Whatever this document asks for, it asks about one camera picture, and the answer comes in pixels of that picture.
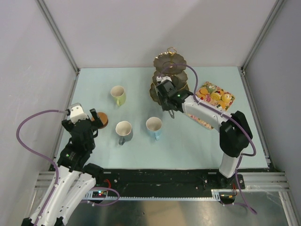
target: mug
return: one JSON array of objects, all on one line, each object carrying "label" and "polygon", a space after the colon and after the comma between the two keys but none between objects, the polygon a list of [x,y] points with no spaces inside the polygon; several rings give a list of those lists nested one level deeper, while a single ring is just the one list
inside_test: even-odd
[{"label": "mug", "polygon": [[116,126],[116,133],[119,135],[119,144],[123,145],[126,141],[133,138],[132,125],[128,121],[121,121]]},{"label": "mug", "polygon": [[160,139],[160,135],[162,133],[162,121],[160,118],[149,118],[146,121],[146,128],[151,137],[154,137],[156,140]]},{"label": "mug", "polygon": [[126,91],[122,86],[114,86],[111,89],[111,95],[116,100],[118,106],[121,106],[126,101]]}]

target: green mug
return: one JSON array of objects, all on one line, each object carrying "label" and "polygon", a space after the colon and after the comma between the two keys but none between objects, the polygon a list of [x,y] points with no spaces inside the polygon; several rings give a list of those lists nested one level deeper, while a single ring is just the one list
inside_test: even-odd
[{"label": "green mug", "polygon": [[111,95],[118,106],[121,106],[126,102],[126,91],[122,86],[114,86],[111,89]]}]

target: gray mug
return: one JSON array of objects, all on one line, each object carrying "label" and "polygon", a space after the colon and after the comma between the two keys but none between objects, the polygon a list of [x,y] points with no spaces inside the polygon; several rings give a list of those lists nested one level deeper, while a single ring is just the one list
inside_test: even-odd
[{"label": "gray mug", "polygon": [[123,145],[133,138],[132,125],[128,121],[121,121],[116,126],[116,133],[119,135],[119,144]]}]

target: metal floor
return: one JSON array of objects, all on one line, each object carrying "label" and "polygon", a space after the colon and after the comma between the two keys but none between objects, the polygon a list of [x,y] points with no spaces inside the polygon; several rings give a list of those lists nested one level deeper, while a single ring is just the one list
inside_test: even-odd
[{"label": "metal floor", "polygon": [[253,215],[218,202],[119,201],[112,206],[80,204],[67,226],[287,226],[278,192],[245,193]]}]

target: mug handle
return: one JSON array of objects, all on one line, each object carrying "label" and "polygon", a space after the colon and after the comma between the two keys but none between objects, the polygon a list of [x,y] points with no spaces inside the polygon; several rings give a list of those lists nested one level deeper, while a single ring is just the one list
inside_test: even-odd
[{"label": "mug handle", "polygon": [[157,135],[157,134],[155,133],[155,138],[156,138],[156,140],[160,140],[160,135]]},{"label": "mug handle", "polygon": [[125,142],[126,140],[124,139],[124,137],[121,137],[120,139],[119,139],[119,145],[123,145],[124,144],[124,142]]}]

